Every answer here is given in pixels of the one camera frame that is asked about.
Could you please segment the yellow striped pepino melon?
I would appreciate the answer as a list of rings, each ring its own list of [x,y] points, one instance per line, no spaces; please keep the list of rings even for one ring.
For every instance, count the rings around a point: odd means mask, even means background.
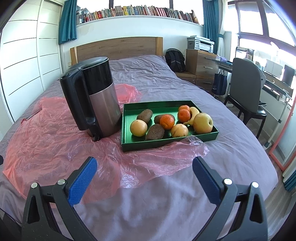
[[[174,125],[171,129],[171,136],[173,138],[186,137],[188,134],[188,128],[182,123]]]

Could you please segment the large front orange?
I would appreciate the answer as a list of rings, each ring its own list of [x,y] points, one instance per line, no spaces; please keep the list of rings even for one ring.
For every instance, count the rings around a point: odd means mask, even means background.
[[[171,114],[164,114],[159,119],[159,124],[165,130],[170,130],[175,125],[175,117]]]

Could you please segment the orange mandarin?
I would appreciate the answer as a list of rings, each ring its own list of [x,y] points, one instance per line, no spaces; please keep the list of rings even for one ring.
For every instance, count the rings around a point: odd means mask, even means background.
[[[180,109],[178,111],[178,121],[181,123],[185,123],[191,119],[191,113],[187,109]]]

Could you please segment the pink plastic sheet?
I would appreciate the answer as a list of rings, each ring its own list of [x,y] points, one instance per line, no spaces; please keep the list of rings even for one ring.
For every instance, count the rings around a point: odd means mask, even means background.
[[[156,149],[124,152],[120,132],[93,141],[78,130],[63,97],[42,97],[6,142],[1,166],[1,191],[24,200],[33,182],[52,185],[68,178],[88,157],[97,171],[82,201],[111,198],[120,188],[137,188],[147,181],[170,176],[191,165],[196,156],[208,156],[201,140],[188,136]]]

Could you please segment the brown kiwi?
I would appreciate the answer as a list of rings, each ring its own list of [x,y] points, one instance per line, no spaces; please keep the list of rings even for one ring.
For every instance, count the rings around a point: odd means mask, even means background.
[[[145,123],[149,123],[152,115],[153,115],[152,110],[145,109],[137,116],[137,120],[141,120],[141,121],[144,121]]]
[[[154,123],[155,123],[155,124],[159,124],[160,119],[161,119],[161,117],[162,117],[163,115],[165,115],[165,114],[158,114],[158,115],[156,115],[156,116],[154,117]]]

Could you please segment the round yellow pear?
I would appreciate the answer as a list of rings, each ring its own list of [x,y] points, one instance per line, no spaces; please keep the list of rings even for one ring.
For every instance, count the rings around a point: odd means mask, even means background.
[[[142,137],[147,132],[147,124],[143,120],[134,120],[130,124],[130,132],[136,137]]]

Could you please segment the black backpack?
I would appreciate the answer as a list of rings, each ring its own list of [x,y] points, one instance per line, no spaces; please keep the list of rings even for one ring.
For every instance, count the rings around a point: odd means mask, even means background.
[[[175,48],[169,48],[166,51],[165,59],[167,65],[170,67],[170,69],[173,72],[185,72],[186,66],[185,66],[185,58],[181,51]]]

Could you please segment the large front kiwi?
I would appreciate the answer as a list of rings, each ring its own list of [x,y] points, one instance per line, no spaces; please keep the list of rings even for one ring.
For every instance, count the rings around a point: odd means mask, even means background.
[[[160,124],[154,124],[148,130],[145,140],[146,141],[154,141],[160,140],[163,138],[165,134],[165,129]]]

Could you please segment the teal curtain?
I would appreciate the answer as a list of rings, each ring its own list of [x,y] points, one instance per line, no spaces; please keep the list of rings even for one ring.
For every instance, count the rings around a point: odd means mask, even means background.
[[[59,24],[59,44],[77,39],[76,8],[77,0],[65,1]]]
[[[224,24],[227,1],[212,0],[202,1],[204,16],[204,37],[214,42],[213,53],[224,56]]]

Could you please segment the row of books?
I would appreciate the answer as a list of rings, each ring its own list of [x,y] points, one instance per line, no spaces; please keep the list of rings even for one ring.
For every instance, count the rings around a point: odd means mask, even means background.
[[[102,9],[100,11],[89,12],[86,9],[76,11],[76,24],[100,20],[103,18],[113,18],[117,16],[159,16],[165,18],[173,18],[191,23],[199,24],[199,21],[191,10],[190,13],[185,13],[171,8],[157,8],[155,6],[115,6],[110,9]]]

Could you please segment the large yellow-green apple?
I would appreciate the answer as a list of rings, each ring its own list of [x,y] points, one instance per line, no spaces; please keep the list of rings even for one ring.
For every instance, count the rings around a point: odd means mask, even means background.
[[[213,128],[213,120],[207,113],[199,113],[194,118],[193,128],[197,134],[210,133]]]

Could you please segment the white wardrobe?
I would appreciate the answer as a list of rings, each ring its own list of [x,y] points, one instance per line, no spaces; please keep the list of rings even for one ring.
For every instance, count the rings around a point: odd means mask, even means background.
[[[1,91],[15,122],[61,73],[58,44],[63,1],[25,1],[1,33]]]

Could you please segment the yellow banana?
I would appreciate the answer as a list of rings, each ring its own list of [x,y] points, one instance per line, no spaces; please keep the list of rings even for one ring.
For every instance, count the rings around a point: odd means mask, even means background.
[[[191,119],[189,121],[184,122],[184,125],[190,125],[192,126],[194,123],[194,118],[197,114],[200,113],[200,111],[196,107],[190,107],[190,113],[191,113]]]

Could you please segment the small mandarin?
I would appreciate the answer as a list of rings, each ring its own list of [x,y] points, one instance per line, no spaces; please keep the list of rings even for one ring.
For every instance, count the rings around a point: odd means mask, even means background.
[[[182,106],[179,107],[178,111],[181,111],[181,110],[190,111],[190,107],[188,105],[182,105]]]

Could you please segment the left teal curtain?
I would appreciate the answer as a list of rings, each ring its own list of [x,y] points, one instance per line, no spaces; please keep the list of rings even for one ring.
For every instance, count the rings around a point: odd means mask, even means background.
[[[77,39],[76,8],[77,0],[65,1],[59,24],[59,44]]]

